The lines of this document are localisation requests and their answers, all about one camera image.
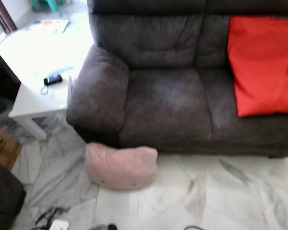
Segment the grey-brown fabric sofa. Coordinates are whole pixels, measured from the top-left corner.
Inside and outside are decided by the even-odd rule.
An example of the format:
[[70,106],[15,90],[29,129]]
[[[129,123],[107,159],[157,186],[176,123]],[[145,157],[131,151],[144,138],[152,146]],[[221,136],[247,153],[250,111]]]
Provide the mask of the grey-brown fabric sofa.
[[85,142],[179,155],[288,156],[288,114],[239,118],[230,18],[288,0],[87,0],[94,40],[67,110]]
[[0,164],[0,230],[12,227],[23,208],[26,195],[23,184]]

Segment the taped cardboard box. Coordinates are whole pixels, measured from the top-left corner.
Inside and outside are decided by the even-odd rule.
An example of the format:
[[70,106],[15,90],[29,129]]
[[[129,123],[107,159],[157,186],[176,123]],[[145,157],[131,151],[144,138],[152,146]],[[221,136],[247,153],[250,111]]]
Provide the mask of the taped cardboard box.
[[0,129],[0,164],[12,170],[20,154],[21,143]]

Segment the robot left leg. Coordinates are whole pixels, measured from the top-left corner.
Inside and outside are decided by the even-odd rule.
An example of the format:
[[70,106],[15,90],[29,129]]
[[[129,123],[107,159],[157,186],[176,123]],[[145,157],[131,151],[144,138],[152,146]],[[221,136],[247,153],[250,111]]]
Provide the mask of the robot left leg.
[[118,230],[118,228],[116,224],[110,223],[110,224],[99,224],[97,226],[90,228],[89,230]]

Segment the red square pillow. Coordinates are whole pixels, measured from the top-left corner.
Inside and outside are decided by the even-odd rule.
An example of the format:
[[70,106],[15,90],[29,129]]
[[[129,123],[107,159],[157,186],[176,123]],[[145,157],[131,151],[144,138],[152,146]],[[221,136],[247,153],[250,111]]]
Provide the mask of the red square pillow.
[[288,114],[288,20],[232,17],[227,53],[238,117]]

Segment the teal plastic stool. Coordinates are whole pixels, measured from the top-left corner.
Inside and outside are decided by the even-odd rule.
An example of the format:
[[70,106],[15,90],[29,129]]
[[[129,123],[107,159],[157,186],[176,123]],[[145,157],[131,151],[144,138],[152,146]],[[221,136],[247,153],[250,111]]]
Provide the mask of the teal plastic stool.
[[65,0],[30,0],[34,12],[39,12],[41,6],[48,6],[52,12],[59,12],[59,6],[65,4]]

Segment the white side table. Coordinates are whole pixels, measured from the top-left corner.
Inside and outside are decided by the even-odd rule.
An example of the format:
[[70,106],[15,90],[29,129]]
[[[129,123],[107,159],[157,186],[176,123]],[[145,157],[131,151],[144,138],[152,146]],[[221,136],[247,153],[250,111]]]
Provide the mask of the white side table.
[[[0,44],[1,57],[21,81],[9,117],[37,140],[48,135],[34,120],[65,114],[72,81],[94,42],[86,14],[73,15],[69,21],[63,33],[26,29]],[[41,95],[43,79],[50,75],[61,75],[63,82],[50,85]]]

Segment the printed paper sheet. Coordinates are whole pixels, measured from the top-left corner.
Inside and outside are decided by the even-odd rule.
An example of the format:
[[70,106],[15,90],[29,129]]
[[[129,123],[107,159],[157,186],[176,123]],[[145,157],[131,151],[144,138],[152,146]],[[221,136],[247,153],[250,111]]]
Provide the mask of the printed paper sheet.
[[60,34],[65,31],[69,22],[66,19],[39,20],[36,25],[40,31]]

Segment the brown door frame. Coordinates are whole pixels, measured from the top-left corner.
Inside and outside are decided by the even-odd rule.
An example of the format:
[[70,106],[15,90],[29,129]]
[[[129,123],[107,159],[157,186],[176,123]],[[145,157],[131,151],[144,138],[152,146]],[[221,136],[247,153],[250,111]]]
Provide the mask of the brown door frame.
[[0,28],[6,34],[13,33],[18,29],[2,0],[0,0]]

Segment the dark wooden cabinet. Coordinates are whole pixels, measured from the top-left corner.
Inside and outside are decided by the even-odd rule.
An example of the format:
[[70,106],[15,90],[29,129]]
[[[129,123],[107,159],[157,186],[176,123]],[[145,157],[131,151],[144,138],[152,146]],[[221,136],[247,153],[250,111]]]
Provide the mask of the dark wooden cabinet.
[[0,55],[0,96],[15,102],[21,81]]

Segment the pale pink pillow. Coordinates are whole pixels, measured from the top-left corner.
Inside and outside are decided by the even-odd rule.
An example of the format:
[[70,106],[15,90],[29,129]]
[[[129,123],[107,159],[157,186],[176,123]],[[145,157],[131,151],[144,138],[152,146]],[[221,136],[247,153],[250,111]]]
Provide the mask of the pale pink pillow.
[[157,172],[157,149],[114,149],[104,144],[85,146],[85,173],[92,182],[109,190],[139,190],[152,184]]

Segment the small black corded device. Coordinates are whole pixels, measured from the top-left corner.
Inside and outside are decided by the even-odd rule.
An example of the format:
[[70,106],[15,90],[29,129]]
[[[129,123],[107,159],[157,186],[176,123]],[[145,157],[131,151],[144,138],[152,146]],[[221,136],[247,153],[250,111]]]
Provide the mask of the small black corded device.
[[46,95],[49,92],[50,85],[56,85],[58,83],[63,82],[63,78],[61,75],[50,75],[43,79],[43,88],[41,88],[41,95]]

